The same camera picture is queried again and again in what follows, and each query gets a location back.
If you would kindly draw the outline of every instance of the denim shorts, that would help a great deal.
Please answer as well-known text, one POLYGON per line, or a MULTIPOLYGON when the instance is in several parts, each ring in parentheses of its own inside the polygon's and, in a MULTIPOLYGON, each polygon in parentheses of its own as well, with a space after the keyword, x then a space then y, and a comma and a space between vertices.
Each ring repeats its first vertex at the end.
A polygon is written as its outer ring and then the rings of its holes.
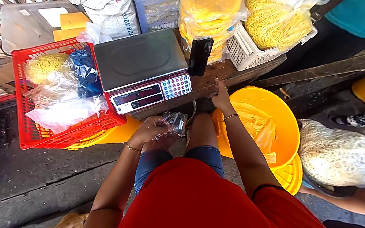
MULTIPOLYGON (((222 165, 222 157, 218 148, 212 146, 200 146, 190 149, 184 157, 198 159, 205 162, 222 178, 225 178, 225 171, 222 165)), ((152 171, 159 165, 173 159, 171 154, 165 150, 157 149, 145 151, 140 155, 138 168, 135 177, 136 195, 138 194, 143 183, 152 171)))

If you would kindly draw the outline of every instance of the gold bracelet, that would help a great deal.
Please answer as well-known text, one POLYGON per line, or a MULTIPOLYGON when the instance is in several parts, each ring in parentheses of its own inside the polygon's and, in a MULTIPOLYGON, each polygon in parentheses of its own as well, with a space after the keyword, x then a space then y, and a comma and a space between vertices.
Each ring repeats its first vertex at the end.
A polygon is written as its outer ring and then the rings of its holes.
POLYGON ((230 115, 230 116, 228 116, 228 117, 225 117, 225 118, 223 118, 223 121, 225 121, 227 118, 234 117, 234 116, 239 116, 239 114, 230 115))
POLYGON ((142 150, 138 150, 136 148, 133 148, 131 146, 128 145, 128 143, 126 142, 126 147, 129 149, 129 150, 133 150, 133 151, 137 151, 137 152, 141 152, 142 150))

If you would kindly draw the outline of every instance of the teal shirt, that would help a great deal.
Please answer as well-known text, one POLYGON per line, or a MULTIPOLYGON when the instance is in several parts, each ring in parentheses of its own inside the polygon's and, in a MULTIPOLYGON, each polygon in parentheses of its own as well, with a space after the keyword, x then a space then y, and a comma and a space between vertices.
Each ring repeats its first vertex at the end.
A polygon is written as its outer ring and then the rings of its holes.
POLYGON ((365 38, 365 0, 344 0, 325 17, 349 33, 365 38))

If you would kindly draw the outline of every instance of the scale keypad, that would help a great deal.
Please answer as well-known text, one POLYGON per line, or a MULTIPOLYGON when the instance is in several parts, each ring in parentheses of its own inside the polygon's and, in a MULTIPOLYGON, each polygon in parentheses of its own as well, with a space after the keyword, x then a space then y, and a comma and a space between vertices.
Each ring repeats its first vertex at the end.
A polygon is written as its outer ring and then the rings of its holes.
POLYGON ((191 92, 191 79, 188 74, 160 82, 166 100, 191 92))

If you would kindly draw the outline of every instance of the blue plastic crate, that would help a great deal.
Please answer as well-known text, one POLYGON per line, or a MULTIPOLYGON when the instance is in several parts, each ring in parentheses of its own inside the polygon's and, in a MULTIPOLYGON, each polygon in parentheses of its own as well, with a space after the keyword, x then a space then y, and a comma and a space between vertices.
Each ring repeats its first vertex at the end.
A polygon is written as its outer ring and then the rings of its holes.
POLYGON ((134 0, 134 2, 142 33, 178 28, 179 0, 134 0))

